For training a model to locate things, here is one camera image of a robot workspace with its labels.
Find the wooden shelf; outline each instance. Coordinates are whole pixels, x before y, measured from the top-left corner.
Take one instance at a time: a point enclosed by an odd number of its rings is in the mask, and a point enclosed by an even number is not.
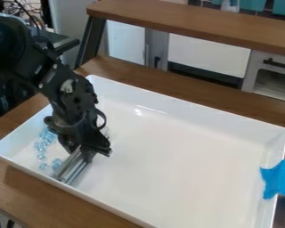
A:
[[[158,0],[101,0],[93,17],[285,55],[285,21]]]

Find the white surface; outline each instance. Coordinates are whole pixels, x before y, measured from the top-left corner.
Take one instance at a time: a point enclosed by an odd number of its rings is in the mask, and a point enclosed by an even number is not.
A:
[[[244,78],[250,49],[170,34],[168,60]]]
[[[36,172],[26,148],[49,107],[0,141],[0,156],[144,227],[272,226],[277,198],[262,199],[259,167],[284,158],[285,128],[100,77],[93,83],[109,121],[110,158],[97,155],[73,187]]]
[[[144,28],[108,20],[111,57],[144,64]]]

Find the wooden table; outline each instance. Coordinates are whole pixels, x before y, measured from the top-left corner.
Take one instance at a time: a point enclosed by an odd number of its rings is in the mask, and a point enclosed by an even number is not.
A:
[[[285,102],[210,84],[109,57],[96,57],[77,70],[149,89],[190,102],[285,126]],[[40,111],[40,94],[0,118],[0,139]],[[0,209],[27,227],[138,227],[90,203],[52,187],[0,159]],[[285,214],[281,223],[285,223]]]

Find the white wall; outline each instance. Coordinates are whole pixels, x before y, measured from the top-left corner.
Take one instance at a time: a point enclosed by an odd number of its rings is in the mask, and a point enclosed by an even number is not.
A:
[[[144,64],[144,28],[109,21],[108,36],[110,56]]]
[[[82,39],[86,28],[86,6],[96,0],[51,0],[55,32]],[[143,64],[144,28],[108,21],[110,56]],[[74,66],[79,47],[63,55],[63,62]]]
[[[50,0],[53,27],[56,33],[81,40],[86,22],[86,6],[95,0]],[[63,62],[74,67],[79,46],[63,55]]]

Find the blue glove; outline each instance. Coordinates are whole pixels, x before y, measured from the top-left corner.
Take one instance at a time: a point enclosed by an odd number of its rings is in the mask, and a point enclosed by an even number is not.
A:
[[[265,180],[264,199],[271,199],[278,193],[285,196],[285,160],[270,169],[260,168],[260,171]]]

